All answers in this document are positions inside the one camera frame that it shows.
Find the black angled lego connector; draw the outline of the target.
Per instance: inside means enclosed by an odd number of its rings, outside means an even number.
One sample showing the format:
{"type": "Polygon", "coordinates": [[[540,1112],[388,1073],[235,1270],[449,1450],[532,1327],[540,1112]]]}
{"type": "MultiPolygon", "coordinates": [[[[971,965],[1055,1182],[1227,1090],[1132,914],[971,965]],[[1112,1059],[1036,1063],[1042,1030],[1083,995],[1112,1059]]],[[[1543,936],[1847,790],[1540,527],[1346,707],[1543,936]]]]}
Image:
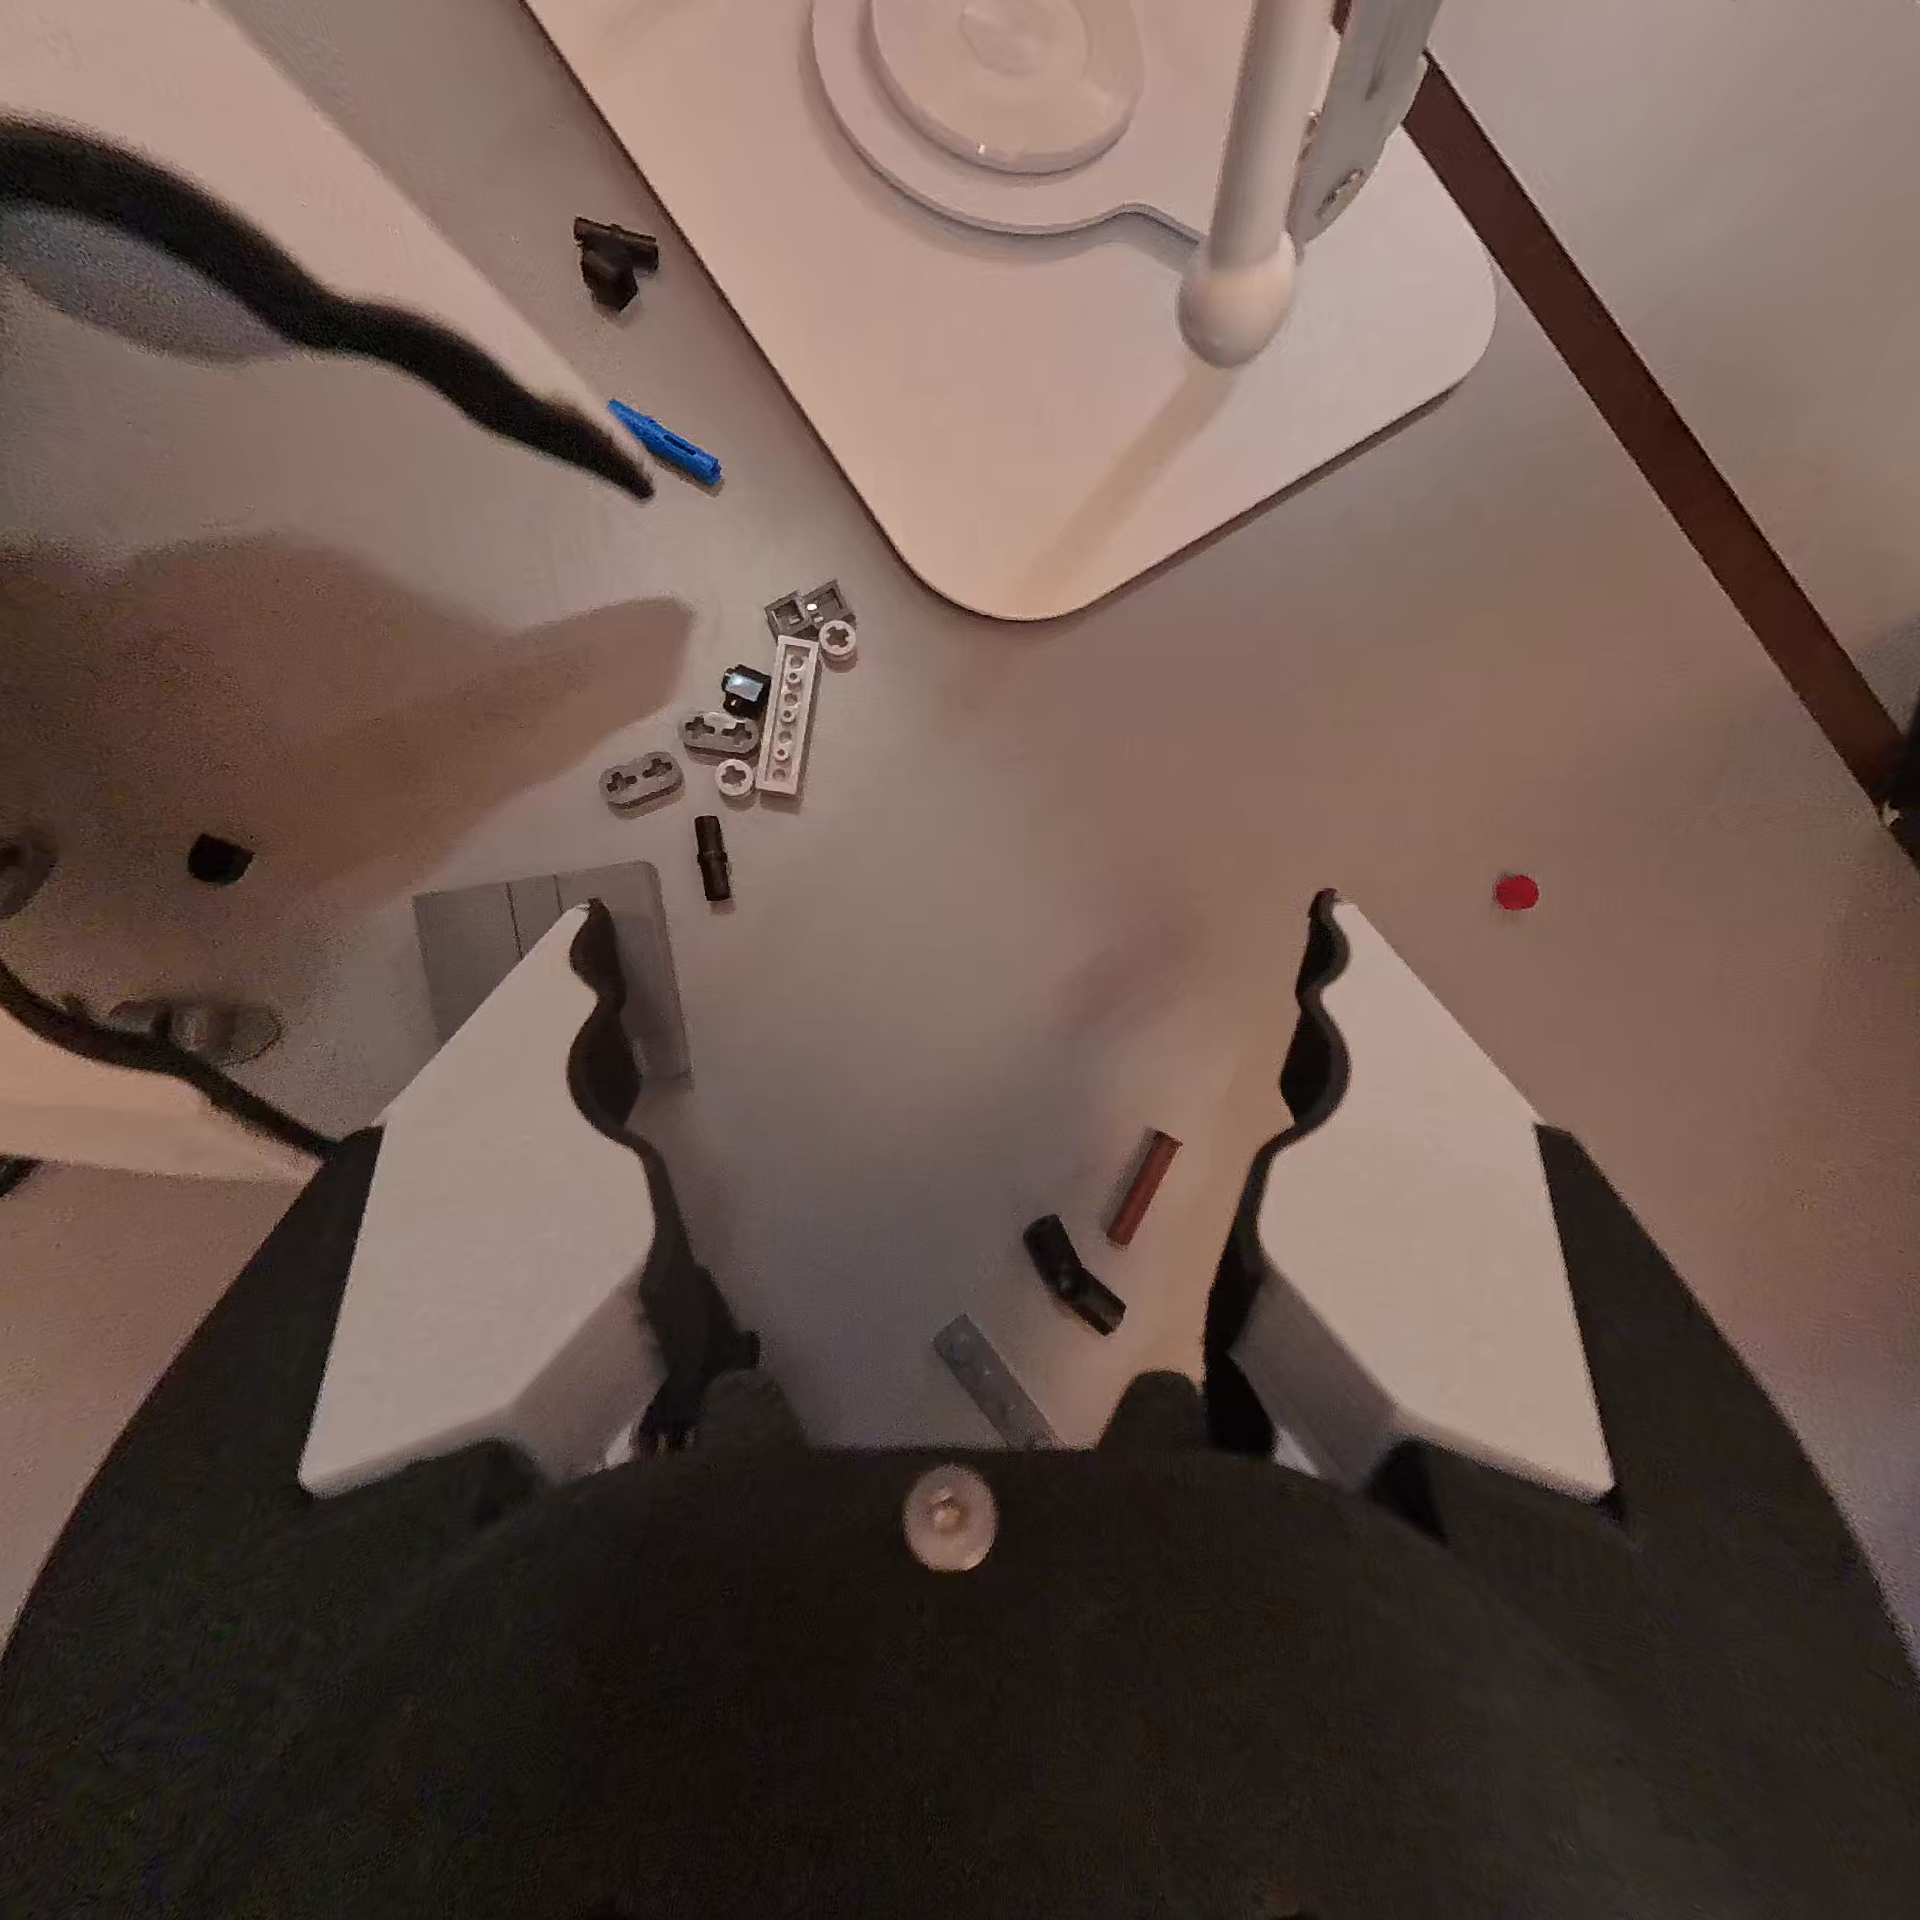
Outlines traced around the black angled lego connector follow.
{"type": "Polygon", "coordinates": [[[1021,1243],[1042,1287],[1059,1306],[1100,1338],[1117,1333],[1125,1302],[1089,1270],[1059,1216],[1033,1219],[1021,1233],[1021,1243]]]}

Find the black lego cross connector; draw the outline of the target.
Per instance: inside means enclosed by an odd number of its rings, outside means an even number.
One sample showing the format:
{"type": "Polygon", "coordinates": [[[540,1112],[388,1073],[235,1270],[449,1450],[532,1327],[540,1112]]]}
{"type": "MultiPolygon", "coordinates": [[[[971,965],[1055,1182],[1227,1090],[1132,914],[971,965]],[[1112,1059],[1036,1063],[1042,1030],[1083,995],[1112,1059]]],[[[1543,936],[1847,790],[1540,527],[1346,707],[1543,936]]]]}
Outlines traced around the black lego cross connector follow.
{"type": "Polygon", "coordinates": [[[572,221],[572,238],[591,299],[612,318],[637,299],[640,279],[658,273],[660,245],[648,231],[578,216],[572,221]]]}

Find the light grey long lego plate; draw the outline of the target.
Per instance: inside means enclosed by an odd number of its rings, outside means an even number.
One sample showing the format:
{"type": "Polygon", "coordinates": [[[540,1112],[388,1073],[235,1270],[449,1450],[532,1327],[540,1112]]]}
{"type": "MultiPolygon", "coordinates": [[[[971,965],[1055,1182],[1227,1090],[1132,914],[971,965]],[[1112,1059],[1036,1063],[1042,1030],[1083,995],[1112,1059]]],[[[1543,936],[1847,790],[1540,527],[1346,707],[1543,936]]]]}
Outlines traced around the light grey long lego plate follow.
{"type": "Polygon", "coordinates": [[[801,798],[821,658],[811,639],[783,639],[776,647],[772,690],[760,723],[757,791],[764,798],[801,798]]]}

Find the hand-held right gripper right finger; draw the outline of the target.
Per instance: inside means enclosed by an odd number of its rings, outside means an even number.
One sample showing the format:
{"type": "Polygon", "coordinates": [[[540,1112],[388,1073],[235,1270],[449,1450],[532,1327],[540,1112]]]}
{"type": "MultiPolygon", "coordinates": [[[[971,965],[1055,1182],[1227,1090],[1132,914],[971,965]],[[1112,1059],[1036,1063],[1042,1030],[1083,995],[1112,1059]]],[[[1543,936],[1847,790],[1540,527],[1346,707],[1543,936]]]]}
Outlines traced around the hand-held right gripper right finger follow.
{"type": "Polygon", "coordinates": [[[1339,893],[1292,993],[1285,1120],[1207,1297],[1211,1446],[1351,1491],[1417,1446],[1608,1498],[1540,1115],[1339,893]]]}

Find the large grey lego plate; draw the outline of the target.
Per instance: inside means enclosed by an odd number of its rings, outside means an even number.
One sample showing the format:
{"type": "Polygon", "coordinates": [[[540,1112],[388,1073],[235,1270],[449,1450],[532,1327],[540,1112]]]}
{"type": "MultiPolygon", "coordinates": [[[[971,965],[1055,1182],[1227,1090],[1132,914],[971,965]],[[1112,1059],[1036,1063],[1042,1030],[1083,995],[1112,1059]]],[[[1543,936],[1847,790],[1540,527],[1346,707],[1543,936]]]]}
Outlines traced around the large grey lego plate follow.
{"type": "Polygon", "coordinates": [[[626,1000],[621,1027],[648,1088],[690,1087],[690,1047],[669,946],[666,895],[652,862],[477,883],[415,901],[434,1037],[445,1046],[491,991],[516,970],[557,918],[604,904],[626,1000]]]}

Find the brown lego axle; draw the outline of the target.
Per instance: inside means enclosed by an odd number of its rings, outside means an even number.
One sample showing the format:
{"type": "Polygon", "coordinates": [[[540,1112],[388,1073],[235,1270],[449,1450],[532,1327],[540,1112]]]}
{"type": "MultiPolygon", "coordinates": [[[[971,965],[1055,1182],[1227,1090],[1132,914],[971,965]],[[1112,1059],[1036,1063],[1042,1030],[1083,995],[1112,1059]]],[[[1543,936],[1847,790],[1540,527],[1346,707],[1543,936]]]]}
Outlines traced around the brown lego axle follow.
{"type": "Polygon", "coordinates": [[[1162,1127],[1143,1136],[1101,1231],[1109,1246],[1125,1250],[1133,1243],[1183,1150],[1184,1142],[1162,1127]]]}

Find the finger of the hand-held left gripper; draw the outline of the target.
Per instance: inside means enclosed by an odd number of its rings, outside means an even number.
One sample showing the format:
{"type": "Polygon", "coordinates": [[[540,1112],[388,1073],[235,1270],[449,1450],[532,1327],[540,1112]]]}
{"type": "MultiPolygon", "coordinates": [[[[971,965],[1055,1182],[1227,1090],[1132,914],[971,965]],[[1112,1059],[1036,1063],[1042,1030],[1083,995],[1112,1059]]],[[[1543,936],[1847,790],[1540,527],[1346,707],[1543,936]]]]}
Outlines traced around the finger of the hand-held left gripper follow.
{"type": "Polygon", "coordinates": [[[649,473],[441,321],[343,295],[243,213],[88,133],[8,122],[4,273],[72,321],[197,366],[298,353],[391,368],[497,440],[648,501],[649,473]]]}
{"type": "Polygon", "coordinates": [[[507,631],[268,538],[124,563],[4,547],[4,832],[61,871],[186,862],[397,886],[667,707],[692,610],[649,595],[507,631]]]}

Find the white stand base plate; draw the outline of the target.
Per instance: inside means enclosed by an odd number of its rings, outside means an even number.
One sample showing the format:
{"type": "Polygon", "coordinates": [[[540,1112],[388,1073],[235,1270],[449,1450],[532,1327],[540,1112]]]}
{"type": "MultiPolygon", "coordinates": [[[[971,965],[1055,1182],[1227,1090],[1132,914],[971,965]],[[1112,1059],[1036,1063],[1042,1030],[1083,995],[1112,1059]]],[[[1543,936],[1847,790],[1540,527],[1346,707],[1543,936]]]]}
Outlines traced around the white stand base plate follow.
{"type": "Polygon", "coordinates": [[[1437,6],[529,6],[896,553],[1075,613],[1417,417],[1493,273],[1437,6]]]}

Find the blue lego pin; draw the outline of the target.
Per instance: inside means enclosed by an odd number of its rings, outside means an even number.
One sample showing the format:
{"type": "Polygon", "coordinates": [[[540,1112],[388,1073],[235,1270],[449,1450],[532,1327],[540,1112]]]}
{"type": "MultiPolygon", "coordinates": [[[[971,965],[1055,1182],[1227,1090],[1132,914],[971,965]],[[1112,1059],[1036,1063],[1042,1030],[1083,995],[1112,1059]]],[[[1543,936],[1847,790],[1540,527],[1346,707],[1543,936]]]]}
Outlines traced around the blue lego pin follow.
{"type": "Polygon", "coordinates": [[[725,485],[720,459],[658,418],[648,417],[624,401],[608,401],[608,417],[672,473],[708,493],[717,493],[725,485]]]}

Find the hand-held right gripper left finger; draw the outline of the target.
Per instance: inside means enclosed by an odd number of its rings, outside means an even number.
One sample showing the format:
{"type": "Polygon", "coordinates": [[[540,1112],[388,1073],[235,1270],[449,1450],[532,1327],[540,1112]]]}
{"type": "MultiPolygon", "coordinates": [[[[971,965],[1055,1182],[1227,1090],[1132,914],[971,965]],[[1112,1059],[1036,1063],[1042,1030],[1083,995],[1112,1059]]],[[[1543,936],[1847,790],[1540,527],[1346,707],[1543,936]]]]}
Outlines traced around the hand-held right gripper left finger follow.
{"type": "Polygon", "coordinates": [[[343,1498],[477,1447],[546,1485],[677,1446],[760,1361],[692,1256],[602,901],[560,913],[381,1115],[299,1458],[343,1498]]]}

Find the grey lego plate with hole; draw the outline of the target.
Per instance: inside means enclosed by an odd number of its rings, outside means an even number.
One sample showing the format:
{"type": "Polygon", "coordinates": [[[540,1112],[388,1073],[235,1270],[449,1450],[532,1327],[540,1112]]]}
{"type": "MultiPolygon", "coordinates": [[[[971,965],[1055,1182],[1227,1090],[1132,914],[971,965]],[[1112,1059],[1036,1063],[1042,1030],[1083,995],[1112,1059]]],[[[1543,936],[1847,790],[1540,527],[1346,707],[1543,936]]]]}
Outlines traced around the grey lego plate with hole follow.
{"type": "Polygon", "coordinates": [[[948,1378],[1009,1450],[1039,1451],[1063,1446],[1050,1417],[971,1314],[955,1314],[931,1347],[948,1378]]]}

